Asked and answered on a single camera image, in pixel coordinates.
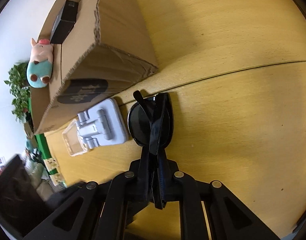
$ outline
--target white wall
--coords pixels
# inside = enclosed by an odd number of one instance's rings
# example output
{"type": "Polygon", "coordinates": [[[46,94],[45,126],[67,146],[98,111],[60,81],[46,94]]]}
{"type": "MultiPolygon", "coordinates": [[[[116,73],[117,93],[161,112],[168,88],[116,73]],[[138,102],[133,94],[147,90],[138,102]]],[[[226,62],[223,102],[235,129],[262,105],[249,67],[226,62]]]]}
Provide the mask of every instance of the white wall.
{"type": "Polygon", "coordinates": [[[3,80],[14,63],[29,59],[30,39],[37,39],[55,0],[10,0],[0,14],[0,157],[9,160],[25,147],[23,125],[12,115],[12,95],[3,80]]]}

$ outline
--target corrugated cardboard edge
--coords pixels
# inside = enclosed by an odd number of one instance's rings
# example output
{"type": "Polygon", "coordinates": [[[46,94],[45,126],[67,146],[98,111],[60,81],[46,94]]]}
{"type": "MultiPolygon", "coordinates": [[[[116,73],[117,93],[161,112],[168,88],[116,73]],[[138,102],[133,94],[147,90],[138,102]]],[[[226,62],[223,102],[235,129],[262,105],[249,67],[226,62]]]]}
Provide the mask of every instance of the corrugated cardboard edge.
{"type": "Polygon", "coordinates": [[[69,79],[69,77],[72,75],[72,73],[76,70],[76,68],[80,65],[80,63],[86,58],[86,56],[94,49],[95,46],[102,46],[102,47],[108,48],[112,51],[118,51],[120,53],[126,54],[129,57],[139,59],[143,62],[148,63],[149,65],[151,65],[153,68],[155,68],[157,70],[157,66],[154,66],[153,64],[151,64],[151,63],[149,63],[149,62],[147,62],[147,61],[145,61],[145,60],[143,60],[139,57],[136,57],[135,55],[132,55],[130,53],[126,53],[123,50],[114,48],[112,46],[108,46],[106,44],[101,44],[101,26],[100,26],[100,20],[101,19],[100,19],[100,14],[99,14],[99,2],[100,2],[100,0],[97,0],[97,4],[96,4],[95,10],[94,10],[94,16],[95,16],[94,37],[95,37],[95,42],[90,45],[90,47],[87,49],[87,51],[85,51],[83,53],[83,55],[81,57],[79,57],[79,59],[75,62],[73,67],[68,71],[66,76],[62,79],[61,86],[59,87],[58,91],[55,93],[53,98],[51,98],[50,103],[48,104],[48,106],[47,106],[46,110],[44,111],[44,114],[41,118],[38,129],[35,131],[35,134],[40,133],[39,132],[39,127],[41,126],[41,124],[44,123],[44,120],[45,120],[46,115],[48,114],[48,111],[52,107],[53,103],[56,101],[57,97],[61,94],[61,92],[62,92],[62,90],[65,86],[65,82],[69,79]]]}

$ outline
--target yellow wooden table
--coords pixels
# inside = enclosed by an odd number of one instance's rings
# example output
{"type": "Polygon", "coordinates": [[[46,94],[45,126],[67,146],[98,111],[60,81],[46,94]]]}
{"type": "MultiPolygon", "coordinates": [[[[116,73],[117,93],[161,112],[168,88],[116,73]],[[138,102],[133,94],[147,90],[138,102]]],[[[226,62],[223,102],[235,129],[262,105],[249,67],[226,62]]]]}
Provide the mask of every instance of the yellow wooden table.
{"type": "MultiPolygon", "coordinates": [[[[168,91],[174,135],[166,149],[197,180],[222,181],[279,237],[306,209],[306,21],[292,0],[137,0],[160,71],[118,94],[168,91]]],[[[46,134],[68,184],[104,182],[128,170],[131,139],[70,157],[61,133],[46,134]]],[[[151,205],[128,228],[180,239],[177,203],[151,205]]]]}

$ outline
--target sunglasses lens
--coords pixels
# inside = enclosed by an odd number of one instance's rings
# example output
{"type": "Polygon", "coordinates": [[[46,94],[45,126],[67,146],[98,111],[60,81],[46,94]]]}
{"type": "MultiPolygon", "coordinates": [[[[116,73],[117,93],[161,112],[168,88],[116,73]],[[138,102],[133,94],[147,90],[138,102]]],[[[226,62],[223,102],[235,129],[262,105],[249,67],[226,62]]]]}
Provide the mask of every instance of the sunglasses lens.
{"type": "MultiPolygon", "coordinates": [[[[151,112],[151,115],[153,115],[155,101],[145,99],[145,103],[151,112]]],[[[169,116],[167,114],[167,110],[165,111],[166,114],[163,117],[160,145],[165,144],[169,138],[169,116]]],[[[131,110],[129,114],[128,126],[130,134],[138,144],[143,146],[149,145],[151,133],[150,122],[140,105],[137,104],[131,110]]]]}

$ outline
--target silver rivet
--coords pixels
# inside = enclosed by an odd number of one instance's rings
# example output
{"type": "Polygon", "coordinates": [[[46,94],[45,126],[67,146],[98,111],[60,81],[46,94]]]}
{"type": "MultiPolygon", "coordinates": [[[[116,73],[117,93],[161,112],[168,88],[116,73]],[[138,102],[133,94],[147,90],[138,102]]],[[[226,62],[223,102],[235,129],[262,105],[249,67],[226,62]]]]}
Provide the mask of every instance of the silver rivet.
{"type": "Polygon", "coordinates": [[[183,178],[184,177],[184,173],[182,171],[176,171],[174,173],[174,176],[177,178],[183,178]]]}
{"type": "Polygon", "coordinates": [[[90,181],[90,182],[88,182],[88,183],[86,184],[86,188],[87,188],[87,189],[94,189],[94,188],[96,188],[96,185],[97,185],[96,182],[90,181]]]}
{"type": "Polygon", "coordinates": [[[124,173],[124,176],[127,177],[127,178],[131,178],[134,176],[134,172],[133,171],[126,171],[124,173]]]}
{"type": "Polygon", "coordinates": [[[222,187],[222,183],[219,182],[218,180],[215,180],[215,181],[212,182],[212,186],[216,187],[216,188],[219,188],[219,187],[222,187]]]}

